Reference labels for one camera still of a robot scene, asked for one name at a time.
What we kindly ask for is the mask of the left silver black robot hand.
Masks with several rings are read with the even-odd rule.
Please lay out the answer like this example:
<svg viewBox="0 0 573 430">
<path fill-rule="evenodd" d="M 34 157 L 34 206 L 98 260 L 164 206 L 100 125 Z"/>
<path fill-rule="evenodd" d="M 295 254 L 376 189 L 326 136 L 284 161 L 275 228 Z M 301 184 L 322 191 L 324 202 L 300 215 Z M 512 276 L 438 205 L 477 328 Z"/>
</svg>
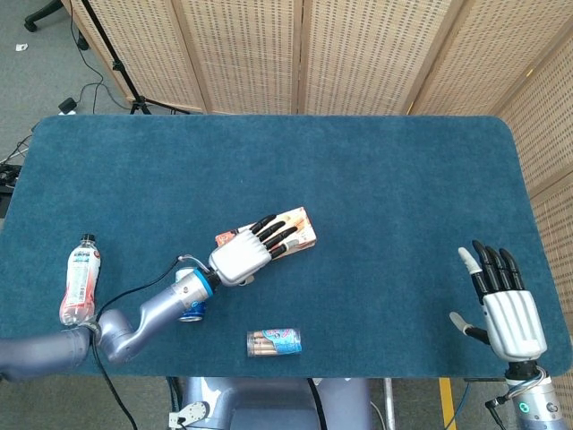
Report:
<svg viewBox="0 0 573 430">
<path fill-rule="evenodd" d="M 222 285 L 233 287 L 252 282 L 258 270 L 278 260 L 277 257 L 286 251 L 285 245 L 274 251 L 271 251 L 271 248 L 296 232 L 296 227 L 288 228 L 268 241 L 264 241 L 265 237 L 272 236 L 285 226 L 285 221 L 273 223 L 261 231 L 276 216 L 277 214 L 270 214 L 254 222 L 250 228 L 240 232 L 224 245 L 217 246 L 210 254 L 209 272 L 216 275 Z"/>
</svg>

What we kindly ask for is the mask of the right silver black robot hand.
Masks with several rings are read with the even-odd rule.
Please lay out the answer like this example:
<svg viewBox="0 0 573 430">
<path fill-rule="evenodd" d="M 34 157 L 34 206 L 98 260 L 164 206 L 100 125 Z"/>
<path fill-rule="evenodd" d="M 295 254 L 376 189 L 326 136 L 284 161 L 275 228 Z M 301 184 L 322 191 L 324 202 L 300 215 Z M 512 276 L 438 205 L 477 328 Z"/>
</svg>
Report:
<svg viewBox="0 0 573 430">
<path fill-rule="evenodd" d="M 465 247 L 458 248 L 458 256 L 472 280 L 486 327 L 474 326 L 457 312 L 450 312 L 449 319 L 467 337 L 490 346 L 503 361 L 538 359 L 547 343 L 534 297 L 515 258 L 506 249 L 495 250 L 477 240 L 472 245 L 477 258 Z"/>
</svg>

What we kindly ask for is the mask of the orange snack box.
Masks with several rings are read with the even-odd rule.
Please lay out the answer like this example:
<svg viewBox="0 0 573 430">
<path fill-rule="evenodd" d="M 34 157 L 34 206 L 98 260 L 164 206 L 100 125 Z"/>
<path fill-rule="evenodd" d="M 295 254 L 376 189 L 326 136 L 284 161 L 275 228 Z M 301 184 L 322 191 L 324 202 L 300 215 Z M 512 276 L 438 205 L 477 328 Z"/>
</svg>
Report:
<svg viewBox="0 0 573 430">
<path fill-rule="evenodd" d="M 280 247 L 281 245 L 286 246 L 286 251 L 279 255 L 277 259 L 283 258 L 290 254 L 295 254 L 304 249 L 313 247 L 316 243 L 317 237 L 315 231 L 313 229 L 311 219 L 308 216 L 304 207 L 299 207 L 292 209 L 290 211 L 285 211 L 279 213 L 275 219 L 269 222 L 269 224 L 261 229 L 261 231 L 265 228 L 268 228 L 273 223 L 285 221 L 286 225 L 280 228 L 276 233 L 274 233 L 270 237 L 265 237 L 264 241 L 268 241 L 271 237 L 280 234 L 282 231 L 287 230 L 291 227 L 296 227 L 296 232 L 292 233 L 288 237 L 286 237 L 282 242 L 276 244 L 271 251 Z M 233 237 L 235 237 L 240 232 L 250 228 L 254 223 L 246 224 L 239 228 L 233 228 L 226 232 L 220 233 L 215 236 L 215 241 L 217 246 L 222 246 L 228 241 L 230 241 Z"/>
</svg>

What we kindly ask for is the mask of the blue white drink can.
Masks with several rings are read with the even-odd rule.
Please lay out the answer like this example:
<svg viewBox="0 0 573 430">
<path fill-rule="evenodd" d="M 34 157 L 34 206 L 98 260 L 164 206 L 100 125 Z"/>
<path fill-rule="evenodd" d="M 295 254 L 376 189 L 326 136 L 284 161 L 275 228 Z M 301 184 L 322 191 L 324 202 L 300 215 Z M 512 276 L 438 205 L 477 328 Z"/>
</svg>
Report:
<svg viewBox="0 0 573 430">
<path fill-rule="evenodd" d="M 175 282 L 180 281 L 184 276 L 192 273 L 193 267 L 183 267 L 182 269 L 175 272 Z M 206 303 L 205 302 L 193 302 L 192 306 L 187 309 L 182 316 L 179 318 L 181 323 L 195 323 L 199 322 L 204 318 L 206 313 Z"/>
</svg>

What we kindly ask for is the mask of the clear biscuit stick tube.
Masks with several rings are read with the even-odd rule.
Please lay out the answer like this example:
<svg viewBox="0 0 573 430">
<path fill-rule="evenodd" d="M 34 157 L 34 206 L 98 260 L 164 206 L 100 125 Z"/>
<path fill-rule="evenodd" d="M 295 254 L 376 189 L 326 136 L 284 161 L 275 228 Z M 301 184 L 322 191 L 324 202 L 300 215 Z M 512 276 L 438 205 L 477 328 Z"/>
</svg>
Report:
<svg viewBox="0 0 573 430">
<path fill-rule="evenodd" d="M 246 336 L 248 357 L 274 357 L 300 354 L 300 331 L 294 328 L 249 331 Z"/>
</svg>

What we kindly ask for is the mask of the yellow floor tape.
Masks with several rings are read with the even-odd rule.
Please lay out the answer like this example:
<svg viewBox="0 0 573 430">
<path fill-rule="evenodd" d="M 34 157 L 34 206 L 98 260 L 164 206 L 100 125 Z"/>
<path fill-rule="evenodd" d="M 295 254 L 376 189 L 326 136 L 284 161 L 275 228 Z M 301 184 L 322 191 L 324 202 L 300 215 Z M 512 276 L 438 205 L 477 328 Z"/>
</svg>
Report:
<svg viewBox="0 0 573 430">
<path fill-rule="evenodd" d="M 446 377 L 441 377 L 438 380 L 440 391 L 440 406 L 442 412 L 442 420 L 445 430 L 457 430 L 454 405 L 453 392 L 451 380 Z"/>
</svg>

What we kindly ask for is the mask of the blue carpet table mat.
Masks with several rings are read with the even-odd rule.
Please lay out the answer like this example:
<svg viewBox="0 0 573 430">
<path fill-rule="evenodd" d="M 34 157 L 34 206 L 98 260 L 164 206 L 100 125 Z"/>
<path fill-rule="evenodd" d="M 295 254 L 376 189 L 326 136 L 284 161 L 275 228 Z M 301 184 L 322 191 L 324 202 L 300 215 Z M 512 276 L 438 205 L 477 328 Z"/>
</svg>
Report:
<svg viewBox="0 0 573 430">
<path fill-rule="evenodd" d="M 500 377 L 457 331 L 482 324 L 458 248 L 515 257 L 541 316 L 542 366 L 572 351 L 511 131 L 493 116 L 51 116 L 36 127 L 0 230 L 0 339 L 64 331 L 66 263 L 91 233 L 97 294 L 132 325 L 176 257 L 304 207 L 313 247 L 219 287 L 113 374 Z M 249 331 L 294 328 L 300 354 L 248 357 Z"/>
</svg>

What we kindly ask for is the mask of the grey robot torso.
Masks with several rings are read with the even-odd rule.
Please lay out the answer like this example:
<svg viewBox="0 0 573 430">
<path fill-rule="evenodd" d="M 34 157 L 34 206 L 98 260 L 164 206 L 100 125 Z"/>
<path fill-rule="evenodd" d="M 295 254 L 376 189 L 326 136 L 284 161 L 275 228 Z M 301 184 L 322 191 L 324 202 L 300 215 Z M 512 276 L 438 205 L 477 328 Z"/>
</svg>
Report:
<svg viewBox="0 0 573 430">
<path fill-rule="evenodd" d="M 182 408 L 196 401 L 210 412 L 184 430 L 371 430 L 368 382 L 358 378 L 191 377 Z"/>
</svg>

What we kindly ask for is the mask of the metal table leg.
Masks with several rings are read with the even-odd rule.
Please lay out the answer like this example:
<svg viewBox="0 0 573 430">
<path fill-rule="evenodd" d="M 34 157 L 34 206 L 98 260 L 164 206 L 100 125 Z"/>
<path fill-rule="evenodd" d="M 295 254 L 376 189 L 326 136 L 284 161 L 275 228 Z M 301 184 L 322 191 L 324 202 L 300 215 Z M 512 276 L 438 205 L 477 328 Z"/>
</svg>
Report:
<svg viewBox="0 0 573 430">
<path fill-rule="evenodd" d="M 384 408 L 385 408 L 386 428 L 387 430 L 397 430 L 392 379 L 384 378 L 383 385 L 384 385 Z"/>
</svg>

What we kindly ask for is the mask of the clear pink drink bottle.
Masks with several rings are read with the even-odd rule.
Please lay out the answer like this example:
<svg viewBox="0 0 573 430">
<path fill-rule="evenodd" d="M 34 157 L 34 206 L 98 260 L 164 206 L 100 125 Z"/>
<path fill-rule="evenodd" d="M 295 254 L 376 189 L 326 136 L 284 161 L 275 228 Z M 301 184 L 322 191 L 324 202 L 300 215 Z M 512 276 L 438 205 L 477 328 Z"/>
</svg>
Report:
<svg viewBox="0 0 573 430">
<path fill-rule="evenodd" d="M 96 237 L 90 233 L 84 234 L 68 257 L 64 298 L 59 309 L 61 324 L 77 325 L 95 314 L 95 290 L 100 264 Z"/>
</svg>

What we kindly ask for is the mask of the wicker folding screen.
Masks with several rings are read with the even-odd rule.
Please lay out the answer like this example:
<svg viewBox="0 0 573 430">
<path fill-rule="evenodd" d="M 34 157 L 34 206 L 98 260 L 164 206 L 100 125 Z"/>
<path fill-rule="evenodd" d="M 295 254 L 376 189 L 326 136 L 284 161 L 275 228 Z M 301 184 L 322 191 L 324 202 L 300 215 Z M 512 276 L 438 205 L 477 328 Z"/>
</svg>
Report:
<svg viewBox="0 0 573 430">
<path fill-rule="evenodd" d="M 122 95 L 503 118 L 573 334 L 573 0 L 62 0 Z"/>
</svg>

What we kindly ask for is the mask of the black tripod stand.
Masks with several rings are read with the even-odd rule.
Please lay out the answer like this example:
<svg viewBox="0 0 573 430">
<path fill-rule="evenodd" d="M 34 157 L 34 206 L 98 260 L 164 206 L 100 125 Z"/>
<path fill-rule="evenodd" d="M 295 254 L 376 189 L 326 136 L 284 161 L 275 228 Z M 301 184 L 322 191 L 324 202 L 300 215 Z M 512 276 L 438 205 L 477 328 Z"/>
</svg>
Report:
<svg viewBox="0 0 573 430">
<path fill-rule="evenodd" d="M 90 4 L 90 0 L 81 0 L 81 3 L 84 7 L 84 9 L 86 10 L 88 16 L 90 17 L 91 22 L 94 24 L 94 26 L 96 27 L 96 30 L 99 34 L 99 36 L 101 37 L 102 41 L 104 42 L 104 45 L 107 49 L 107 52 L 111 55 L 112 57 L 112 70 L 115 72 L 119 72 L 125 82 L 125 84 L 127 85 L 129 91 L 131 92 L 132 96 L 133 96 L 133 102 L 132 102 L 132 107 L 130 110 L 130 114 L 133 115 L 137 110 L 140 110 L 144 115 L 150 115 L 150 109 L 149 109 L 149 105 L 154 105 L 160 108 L 166 108 L 169 111 L 173 111 L 175 113 L 180 113 L 180 114 L 184 114 L 184 115 L 190 115 L 191 112 L 179 107 L 175 107 L 175 106 L 171 106 L 153 99 L 147 99 L 144 96 L 142 96 L 136 89 L 130 75 L 128 74 L 128 72 L 125 69 L 124 63 L 122 62 L 122 60 L 120 59 L 120 57 L 118 56 L 118 54 L 116 53 L 109 37 L 107 36 L 105 29 L 103 28 L 98 16 L 96 15 L 93 7 Z"/>
</svg>

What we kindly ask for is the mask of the black floor device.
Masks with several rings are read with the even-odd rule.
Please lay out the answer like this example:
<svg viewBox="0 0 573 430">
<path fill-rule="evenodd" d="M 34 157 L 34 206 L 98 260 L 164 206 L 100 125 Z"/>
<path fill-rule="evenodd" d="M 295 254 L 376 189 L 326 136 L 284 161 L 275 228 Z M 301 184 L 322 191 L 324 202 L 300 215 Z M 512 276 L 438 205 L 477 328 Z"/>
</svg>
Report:
<svg viewBox="0 0 573 430">
<path fill-rule="evenodd" d="M 0 163 L 0 194 L 12 194 L 21 173 L 20 165 Z"/>
</svg>

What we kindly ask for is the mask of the black office chair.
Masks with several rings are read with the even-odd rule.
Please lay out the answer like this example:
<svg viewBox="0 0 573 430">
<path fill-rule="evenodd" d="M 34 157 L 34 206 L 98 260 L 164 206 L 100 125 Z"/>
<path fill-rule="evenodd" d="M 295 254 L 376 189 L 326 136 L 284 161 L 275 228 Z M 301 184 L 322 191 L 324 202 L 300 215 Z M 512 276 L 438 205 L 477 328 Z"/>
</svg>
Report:
<svg viewBox="0 0 573 430">
<path fill-rule="evenodd" d="M 24 28 L 29 32 L 35 32 L 38 30 L 37 22 L 41 19 L 48 17 L 64 7 L 62 0 L 50 0 L 46 5 L 31 13 L 24 19 Z M 88 41 L 85 39 L 80 30 L 78 34 L 74 37 L 75 44 L 80 51 L 86 51 L 90 48 Z"/>
</svg>

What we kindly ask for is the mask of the white torso bracket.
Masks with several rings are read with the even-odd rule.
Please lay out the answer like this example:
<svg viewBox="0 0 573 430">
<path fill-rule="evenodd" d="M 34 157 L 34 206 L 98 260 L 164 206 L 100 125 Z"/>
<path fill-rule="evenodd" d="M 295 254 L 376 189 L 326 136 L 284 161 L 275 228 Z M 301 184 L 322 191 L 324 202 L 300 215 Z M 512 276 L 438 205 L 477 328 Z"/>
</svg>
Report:
<svg viewBox="0 0 573 430">
<path fill-rule="evenodd" d="M 183 407 L 180 411 L 170 412 L 168 416 L 169 430 L 184 430 L 188 426 L 203 420 L 210 412 L 206 401 L 196 401 Z"/>
</svg>

